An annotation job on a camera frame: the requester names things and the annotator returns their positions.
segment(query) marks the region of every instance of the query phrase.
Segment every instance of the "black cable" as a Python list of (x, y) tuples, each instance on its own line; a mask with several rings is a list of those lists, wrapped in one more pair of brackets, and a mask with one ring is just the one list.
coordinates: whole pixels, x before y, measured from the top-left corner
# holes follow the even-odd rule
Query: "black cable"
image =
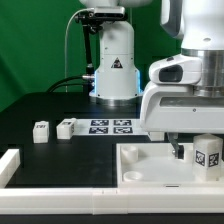
[(52, 92), (54, 92), (54, 90), (56, 90), (56, 89), (58, 89), (60, 87), (63, 87), (63, 86), (66, 86), (66, 87), (67, 86), (83, 86), (85, 84), (88, 84), (88, 83), (80, 83), (80, 84), (78, 84), (78, 83), (60, 84), (60, 85), (57, 85), (54, 88), (52, 88), (50, 91), (48, 91), (48, 93), (52, 93)]
[(61, 83), (68, 82), (68, 81), (75, 80), (75, 79), (82, 79), (82, 76), (71, 76), (71, 77), (62, 79), (62, 80), (56, 82), (55, 84), (53, 84), (53, 85), (47, 90), (47, 92), (52, 92), (51, 90), (54, 89), (56, 86), (60, 85)]

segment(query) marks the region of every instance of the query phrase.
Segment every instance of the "white block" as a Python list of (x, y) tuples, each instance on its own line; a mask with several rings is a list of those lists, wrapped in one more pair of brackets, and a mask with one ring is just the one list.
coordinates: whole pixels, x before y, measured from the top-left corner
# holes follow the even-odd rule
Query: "white block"
[(49, 138), (49, 122), (36, 122), (33, 129), (34, 143), (47, 143)]
[(223, 140), (214, 135), (194, 137), (193, 172), (202, 181), (216, 181), (221, 176)]
[(75, 131), (75, 125), (77, 123), (76, 118), (64, 119), (57, 126), (57, 138), (58, 139), (71, 139)]
[(19, 165), (19, 149), (9, 149), (0, 159), (0, 188), (8, 184)]
[(164, 141), (165, 139), (165, 132), (150, 132), (149, 138), (151, 141)]

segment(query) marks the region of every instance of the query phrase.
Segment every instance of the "warning label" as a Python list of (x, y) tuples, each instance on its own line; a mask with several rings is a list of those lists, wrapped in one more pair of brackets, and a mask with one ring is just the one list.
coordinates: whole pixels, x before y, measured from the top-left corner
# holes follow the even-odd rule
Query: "warning label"
[(115, 62), (113, 63), (113, 65), (111, 66), (111, 68), (123, 68), (119, 58), (116, 58)]

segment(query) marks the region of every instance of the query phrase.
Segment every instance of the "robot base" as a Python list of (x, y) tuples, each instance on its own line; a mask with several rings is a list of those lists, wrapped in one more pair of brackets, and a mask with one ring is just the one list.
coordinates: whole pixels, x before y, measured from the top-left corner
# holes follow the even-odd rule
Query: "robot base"
[(130, 106), (135, 104), (141, 104), (142, 96), (137, 96), (130, 99), (104, 99), (93, 94), (90, 94), (90, 102), (97, 103), (101, 105), (117, 107), (117, 106)]

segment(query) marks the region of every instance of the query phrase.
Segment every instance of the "black surface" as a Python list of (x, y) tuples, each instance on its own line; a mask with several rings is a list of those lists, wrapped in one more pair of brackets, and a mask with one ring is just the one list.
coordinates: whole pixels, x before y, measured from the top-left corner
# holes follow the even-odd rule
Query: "black surface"
[[(20, 148), (22, 165), (7, 188), (116, 187), (117, 143), (147, 142), (146, 136), (73, 136), (59, 141), (56, 126), (65, 118), (137, 118), (138, 106), (91, 104), (83, 94), (28, 94), (0, 114), (1, 148)], [(46, 144), (33, 144), (36, 121), (49, 121)]]
[[(0, 114), (0, 156), (8, 148), (21, 149), (22, 166), (11, 181), (11, 187), (116, 186), (115, 143), (147, 142), (146, 136), (73, 137), (56, 140), (56, 125), (64, 118), (138, 118), (139, 107), (106, 108), (91, 104), (81, 94), (29, 94)], [(35, 121), (50, 121), (49, 144), (34, 145)], [(180, 142), (192, 141), (193, 135), (180, 135)], [(51, 169), (56, 169), (54, 178)], [(129, 214), (129, 215), (1, 215), (0, 223), (8, 224), (173, 224), (218, 223), (223, 214)]]
[(141, 214), (141, 215), (14, 215), (0, 216), (3, 224), (215, 224), (222, 214)]

